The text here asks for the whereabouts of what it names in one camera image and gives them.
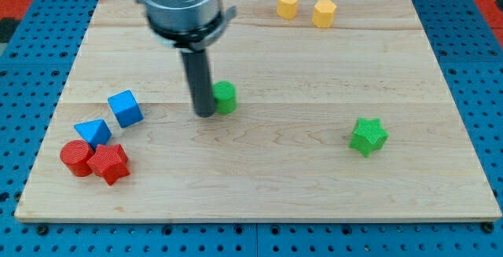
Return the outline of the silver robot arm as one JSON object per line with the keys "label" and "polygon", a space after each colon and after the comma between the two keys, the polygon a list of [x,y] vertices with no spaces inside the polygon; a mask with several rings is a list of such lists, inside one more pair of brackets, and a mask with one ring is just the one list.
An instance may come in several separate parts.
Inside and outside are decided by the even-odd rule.
{"label": "silver robot arm", "polygon": [[222,37],[237,8],[224,9],[221,0],[135,0],[145,7],[153,33],[179,50],[193,110],[199,117],[216,111],[211,67],[206,49]]}

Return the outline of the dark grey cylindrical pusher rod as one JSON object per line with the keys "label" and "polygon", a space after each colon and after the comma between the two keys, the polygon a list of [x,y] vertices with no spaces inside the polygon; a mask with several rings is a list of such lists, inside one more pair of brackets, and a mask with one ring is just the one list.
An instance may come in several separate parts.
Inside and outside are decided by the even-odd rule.
{"label": "dark grey cylindrical pusher rod", "polygon": [[182,50],[181,56],[194,112],[202,118],[213,116],[215,100],[206,50]]}

